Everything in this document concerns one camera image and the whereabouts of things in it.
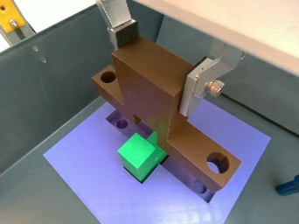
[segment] gray floor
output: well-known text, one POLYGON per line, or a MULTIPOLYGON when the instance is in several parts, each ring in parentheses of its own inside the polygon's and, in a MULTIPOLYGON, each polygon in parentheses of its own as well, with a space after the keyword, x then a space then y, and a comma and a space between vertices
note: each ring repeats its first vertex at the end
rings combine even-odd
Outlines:
MULTIPOLYGON (((275 186, 298 174, 299 139, 226 97, 211 99, 234 116, 273 137, 226 223, 299 222, 299 194, 282 197, 275 186)), ((98 98, 0 176, 0 223, 98 223, 43 153, 100 107, 98 98)))

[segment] gray wall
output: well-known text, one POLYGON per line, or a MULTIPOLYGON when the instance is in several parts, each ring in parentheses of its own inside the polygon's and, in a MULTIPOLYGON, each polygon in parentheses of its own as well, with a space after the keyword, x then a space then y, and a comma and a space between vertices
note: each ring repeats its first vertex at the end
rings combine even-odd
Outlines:
MULTIPOLYGON (((211 37, 168 17, 156 43, 192 64, 210 56, 211 37)), ((298 77, 247 55, 220 79, 227 85, 224 95, 299 134, 298 77)))
MULTIPOLYGON (((155 40, 164 16, 128 5, 155 40)), ((96 99, 91 76, 112 63, 112 49, 94 5, 0 53, 0 173, 96 99)))

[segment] yellow label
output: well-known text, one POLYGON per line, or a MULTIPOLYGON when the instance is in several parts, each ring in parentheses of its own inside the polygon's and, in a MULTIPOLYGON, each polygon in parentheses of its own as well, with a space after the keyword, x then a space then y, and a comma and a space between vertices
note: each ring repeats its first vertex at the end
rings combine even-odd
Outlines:
POLYGON ((12 0, 0 0, 0 25, 6 32, 12 32, 26 25, 24 18, 12 0))

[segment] white shelf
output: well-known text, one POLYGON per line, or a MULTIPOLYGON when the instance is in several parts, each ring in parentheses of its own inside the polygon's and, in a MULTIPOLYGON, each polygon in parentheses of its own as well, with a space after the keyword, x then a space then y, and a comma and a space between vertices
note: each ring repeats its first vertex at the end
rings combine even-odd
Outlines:
POLYGON ((135 0, 299 76, 298 0, 135 0))
MULTIPOLYGON (((50 26, 58 24, 78 12, 83 11, 95 0, 14 0, 22 13, 36 32, 43 31, 50 26)), ((10 45, 0 34, 0 52, 10 45)))

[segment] brown wooden block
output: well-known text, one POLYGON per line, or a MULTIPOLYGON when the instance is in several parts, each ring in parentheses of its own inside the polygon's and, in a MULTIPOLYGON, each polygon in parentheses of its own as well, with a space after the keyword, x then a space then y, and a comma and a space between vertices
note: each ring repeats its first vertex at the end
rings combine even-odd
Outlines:
POLYGON ((179 113, 184 79, 192 65, 146 38, 138 38, 112 56, 116 71, 111 66, 94 77, 98 91, 122 113, 147 123, 168 155, 216 192, 230 181, 240 161, 179 113), (116 74, 116 80, 106 83, 103 76, 108 72, 116 74), (207 162, 219 167, 220 173, 210 169, 207 162))

